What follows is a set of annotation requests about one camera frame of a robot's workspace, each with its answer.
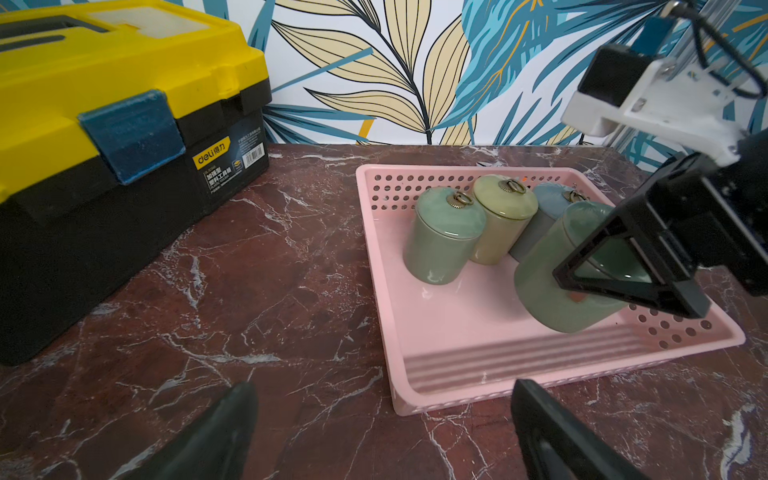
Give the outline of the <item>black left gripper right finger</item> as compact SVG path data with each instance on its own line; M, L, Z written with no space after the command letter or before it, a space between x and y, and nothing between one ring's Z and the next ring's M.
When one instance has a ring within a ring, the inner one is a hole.
M511 416L530 479L645 479L537 382L519 379Z

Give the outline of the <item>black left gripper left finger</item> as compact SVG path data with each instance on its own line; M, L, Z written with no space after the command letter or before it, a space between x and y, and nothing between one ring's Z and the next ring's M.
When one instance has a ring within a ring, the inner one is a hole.
M242 382L134 471L136 479L239 479L258 417L253 385Z

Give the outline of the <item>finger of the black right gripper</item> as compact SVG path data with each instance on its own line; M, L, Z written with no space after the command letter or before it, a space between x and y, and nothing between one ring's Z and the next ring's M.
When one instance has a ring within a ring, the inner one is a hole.
M665 278L669 270L637 222L618 207L581 201L559 222L570 243L552 276L558 286L586 297L610 298L683 318L704 317L710 301L692 278Z

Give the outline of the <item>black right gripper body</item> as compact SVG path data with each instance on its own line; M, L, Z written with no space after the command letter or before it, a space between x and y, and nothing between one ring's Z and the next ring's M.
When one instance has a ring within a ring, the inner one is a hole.
M737 142L736 162L671 158L647 182L673 238L698 267L724 266L752 296L767 294L767 132Z

